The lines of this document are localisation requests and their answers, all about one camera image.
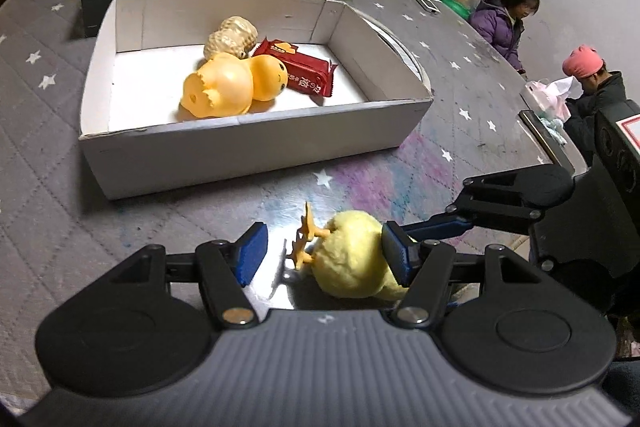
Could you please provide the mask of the white cardboard box tray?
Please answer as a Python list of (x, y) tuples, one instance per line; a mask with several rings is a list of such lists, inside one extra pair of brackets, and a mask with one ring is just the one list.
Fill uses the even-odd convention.
[(336, 0), (112, 0), (79, 144), (110, 199), (398, 147), (433, 102), (386, 27)]

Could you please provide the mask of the person with pink hat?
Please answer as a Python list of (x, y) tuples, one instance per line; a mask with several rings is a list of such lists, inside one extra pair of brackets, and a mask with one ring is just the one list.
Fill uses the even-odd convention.
[(590, 167), (596, 153), (596, 115), (606, 106), (627, 100), (624, 78), (619, 70), (610, 72), (597, 50), (586, 44), (572, 51), (563, 62), (562, 69), (567, 77), (574, 77), (582, 87), (579, 98), (567, 98), (565, 101), (570, 118), (564, 122), (563, 129)]

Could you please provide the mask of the round induction cooker inset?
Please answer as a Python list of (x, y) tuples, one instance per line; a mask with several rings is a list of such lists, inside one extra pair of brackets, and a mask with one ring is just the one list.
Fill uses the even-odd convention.
[(401, 61), (413, 72), (423, 86), (430, 92), (432, 92), (431, 80), (428, 78), (427, 72), (419, 62), (419, 57), (414, 55), (400, 40), (399, 38), (387, 28), (384, 24), (373, 18), (372, 16), (356, 11), (356, 13), (376, 32), (378, 38), (380, 38), (386, 46), (392, 49), (392, 51), (401, 59)]

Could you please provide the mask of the grey star quilted table cover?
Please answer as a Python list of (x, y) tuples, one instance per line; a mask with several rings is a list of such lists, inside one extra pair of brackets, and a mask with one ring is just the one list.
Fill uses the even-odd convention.
[(433, 105), (401, 147), (119, 202), (78, 143), (94, 47), (80, 0), (2, 4), (1, 395), (12, 409), (48, 389), (34, 350), (43, 317), (146, 244), (190, 251), (262, 221), (283, 248), (305, 204), (321, 219), (355, 208), (420, 221), (469, 176), (547, 160), (518, 116), (521, 78), (460, 17), (414, 0), (340, 1), (390, 28), (431, 79)]

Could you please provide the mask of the yellow plush chick toy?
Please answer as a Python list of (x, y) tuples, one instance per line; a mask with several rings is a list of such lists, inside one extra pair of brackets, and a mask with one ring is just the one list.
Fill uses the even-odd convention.
[(319, 227), (309, 202), (292, 242), (297, 271), (308, 268), (319, 287), (336, 298), (398, 301), (406, 295), (382, 253), (383, 225), (362, 210), (335, 213)]

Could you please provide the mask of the red snack packet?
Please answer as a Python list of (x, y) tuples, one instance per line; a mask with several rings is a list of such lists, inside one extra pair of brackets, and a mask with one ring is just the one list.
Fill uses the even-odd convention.
[(331, 98), (333, 76), (337, 65), (329, 60), (299, 51), (296, 44), (282, 40), (262, 40), (253, 52), (270, 55), (282, 62), (288, 71), (288, 89), (306, 95)]

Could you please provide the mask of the person in purple jacket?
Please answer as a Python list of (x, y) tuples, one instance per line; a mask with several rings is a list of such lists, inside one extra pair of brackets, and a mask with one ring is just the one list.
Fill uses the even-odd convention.
[(521, 76), (526, 75), (518, 47), (525, 30), (524, 20), (539, 10), (540, 0), (482, 0), (469, 24)]

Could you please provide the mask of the yellow rubber duck toy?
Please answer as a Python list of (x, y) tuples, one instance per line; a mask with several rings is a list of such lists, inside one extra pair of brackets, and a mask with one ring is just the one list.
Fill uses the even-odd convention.
[(254, 102), (271, 103), (287, 85), (288, 71), (273, 56), (218, 53), (186, 77), (180, 105), (195, 118), (239, 116)]

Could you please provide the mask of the tan peanut toy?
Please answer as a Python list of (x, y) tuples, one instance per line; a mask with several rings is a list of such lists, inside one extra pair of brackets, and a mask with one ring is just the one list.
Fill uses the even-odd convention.
[(228, 53), (244, 60), (256, 46), (257, 38), (258, 30), (249, 20), (240, 16), (228, 17), (208, 36), (204, 58), (211, 60), (218, 53)]

